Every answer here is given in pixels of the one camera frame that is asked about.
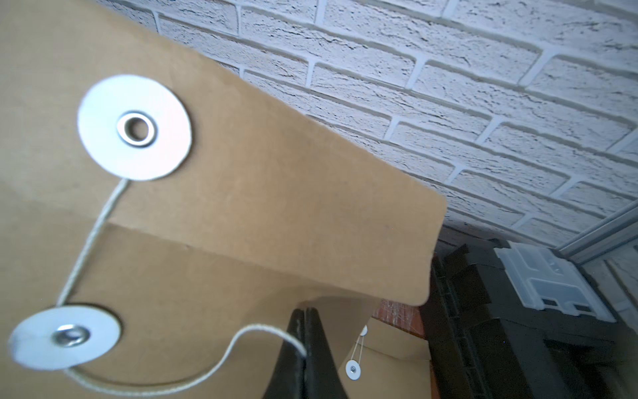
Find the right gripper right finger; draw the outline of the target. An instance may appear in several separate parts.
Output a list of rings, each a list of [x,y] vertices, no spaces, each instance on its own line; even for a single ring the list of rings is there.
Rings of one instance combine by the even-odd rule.
[[[307,356],[304,363],[302,397],[347,399],[317,309],[305,310],[303,337]]]

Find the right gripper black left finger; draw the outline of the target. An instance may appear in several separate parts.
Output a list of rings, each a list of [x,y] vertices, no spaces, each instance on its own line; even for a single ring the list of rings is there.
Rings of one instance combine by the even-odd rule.
[[[305,314],[301,309],[292,312],[287,332],[305,349]],[[304,398],[305,357],[289,342],[284,342],[263,399]]]

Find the brown kraft file bag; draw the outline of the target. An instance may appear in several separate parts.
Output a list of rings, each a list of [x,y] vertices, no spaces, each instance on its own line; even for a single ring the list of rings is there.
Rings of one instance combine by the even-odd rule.
[[[339,375],[349,398],[431,398],[430,360],[425,339],[369,319]]]

